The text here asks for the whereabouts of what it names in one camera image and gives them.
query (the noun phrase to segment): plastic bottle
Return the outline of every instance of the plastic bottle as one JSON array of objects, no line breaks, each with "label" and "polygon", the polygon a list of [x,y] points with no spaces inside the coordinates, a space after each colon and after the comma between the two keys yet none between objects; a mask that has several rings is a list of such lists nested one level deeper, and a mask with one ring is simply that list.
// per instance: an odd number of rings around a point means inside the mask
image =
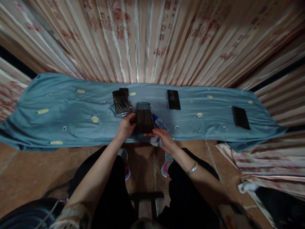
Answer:
[{"label": "plastic bottle", "polygon": [[152,114],[152,116],[153,116],[153,119],[155,120],[156,124],[158,125],[158,127],[159,127],[160,129],[163,129],[163,130],[166,130],[167,132],[169,132],[169,129],[166,127],[166,125],[164,124],[164,122],[162,122],[162,120],[158,118],[157,115]]}]

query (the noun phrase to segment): black pants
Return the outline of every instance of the black pants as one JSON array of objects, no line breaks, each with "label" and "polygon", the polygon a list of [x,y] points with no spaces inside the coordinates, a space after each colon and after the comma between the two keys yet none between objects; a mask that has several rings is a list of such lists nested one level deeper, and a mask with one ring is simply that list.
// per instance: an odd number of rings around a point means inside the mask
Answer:
[{"label": "black pants", "polygon": [[[78,168],[68,189],[69,197],[107,146],[88,157]],[[188,149],[183,150],[214,177],[219,177],[212,166],[199,159]],[[158,222],[168,228],[219,228],[219,219],[199,194],[183,169],[174,161],[168,169],[170,207],[165,207]],[[125,165],[120,156],[114,161],[108,183],[98,202],[92,221],[94,228],[129,228],[138,216],[135,214],[125,185]]]}]

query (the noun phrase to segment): hand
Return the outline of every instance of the hand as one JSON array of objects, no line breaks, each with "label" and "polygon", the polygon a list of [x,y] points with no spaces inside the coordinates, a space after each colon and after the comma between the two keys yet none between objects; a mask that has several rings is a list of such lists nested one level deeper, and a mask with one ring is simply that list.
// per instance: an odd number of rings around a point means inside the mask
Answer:
[{"label": "hand", "polygon": [[165,152],[172,155],[179,148],[166,130],[153,129],[152,131],[153,131],[153,133],[144,134],[144,136],[151,136],[153,138],[154,136],[159,135],[164,144],[164,146],[160,146],[160,147]]},{"label": "hand", "polygon": [[124,118],[120,122],[120,128],[117,133],[117,136],[123,139],[124,141],[133,133],[137,125],[136,123],[134,124],[130,123],[131,121],[134,121],[135,115],[136,115],[135,113],[129,114],[126,118]]}]

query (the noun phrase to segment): bangle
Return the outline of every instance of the bangle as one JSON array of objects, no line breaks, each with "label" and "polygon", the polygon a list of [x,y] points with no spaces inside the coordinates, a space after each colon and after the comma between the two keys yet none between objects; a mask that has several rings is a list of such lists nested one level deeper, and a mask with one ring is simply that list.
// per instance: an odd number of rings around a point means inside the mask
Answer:
[{"label": "bangle", "polygon": [[191,170],[189,170],[188,172],[186,172],[187,175],[190,175],[191,173],[193,173],[196,169],[197,169],[197,166],[198,166],[198,162],[195,161],[195,165],[191,168]]}]

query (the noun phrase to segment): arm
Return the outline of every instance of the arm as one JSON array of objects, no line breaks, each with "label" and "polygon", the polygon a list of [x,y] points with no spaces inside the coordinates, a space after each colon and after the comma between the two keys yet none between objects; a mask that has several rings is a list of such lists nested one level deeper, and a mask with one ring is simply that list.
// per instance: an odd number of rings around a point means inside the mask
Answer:
[{"label": "arm", "polygon": [[119,149],[136,127],[136,124],[130,124],[130,120],[133,119],[134,116],[135,114],[130,114],[120,122],[120,128],[116,137],[107,146],[80,182],[64,209],[76,204],[83,204],[88,209],[89,213],[92,216],[94,215],[98,201],[108,182]]},{"label": "arm", "polygon": [[[153,134],[145,135],[159,135],[164,144],[164,147],[161,148],[169,153],[185,172],[191,170],[195,165],[195,161],[179,146],[177,146],[177,144],[165,130],[154,129]],[[226,189],[202,166],[198,165],[197,169],[189,175],[189,178],[201,196],[209,203],[216,213],[219,205],[237,202],[235,197],[228,191],[228,189]]]}]

